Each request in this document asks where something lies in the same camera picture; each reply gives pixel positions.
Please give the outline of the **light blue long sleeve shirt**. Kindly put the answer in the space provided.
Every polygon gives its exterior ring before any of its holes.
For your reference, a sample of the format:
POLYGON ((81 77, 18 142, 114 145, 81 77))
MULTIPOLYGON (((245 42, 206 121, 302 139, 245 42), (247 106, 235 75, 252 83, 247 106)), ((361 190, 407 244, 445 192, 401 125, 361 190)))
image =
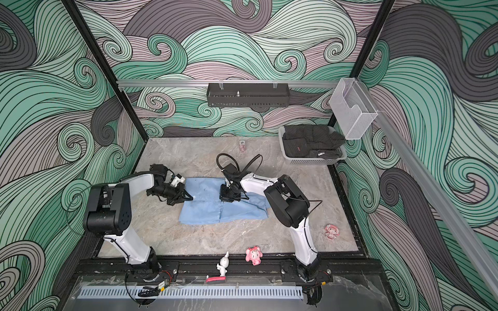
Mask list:
POLYGON ((249 193, 247 200, 223 202, 219 198, 221 178, 188 178, 185 190, 192 195, 180 212, 179 222, 185 225, 210 225, 236 220, 264 220, 270 205, 259 194, 249 193))

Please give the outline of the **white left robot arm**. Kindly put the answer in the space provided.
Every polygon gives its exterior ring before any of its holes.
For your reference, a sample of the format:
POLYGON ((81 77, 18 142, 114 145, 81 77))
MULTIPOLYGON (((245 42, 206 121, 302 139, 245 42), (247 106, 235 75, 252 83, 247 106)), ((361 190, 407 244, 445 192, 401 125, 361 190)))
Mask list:
POLYGON ((136 172, 116 183, 92 186, 82 225, 85 232, 114 245, 139 278, 153 282, 160 277, 162 266, 153 247, 146 245, 131 226, 132 202, 141 193, 155 196, 169 206, 193 200, 183 176, 153 164, 148 171, 136 172))

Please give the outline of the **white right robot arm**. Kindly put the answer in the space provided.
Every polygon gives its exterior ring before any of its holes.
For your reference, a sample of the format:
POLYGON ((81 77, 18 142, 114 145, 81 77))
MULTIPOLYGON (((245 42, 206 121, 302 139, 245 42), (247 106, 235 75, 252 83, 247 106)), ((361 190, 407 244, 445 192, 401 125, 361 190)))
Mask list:
POLYGON ((249 193, 264 196, 278 221, 290 230, 298 276, 305 282, 311 282, 318 275, 320 265, 320 256, 315 250, 308 221, 312 201, 286 174, 268 178, 250 171, 251 165, 262 159, 263 156, 258 154, 241 168, 231 155, 218 154, 216 164, 225 177, 219 198, 232 203, 248 200, 249 193))

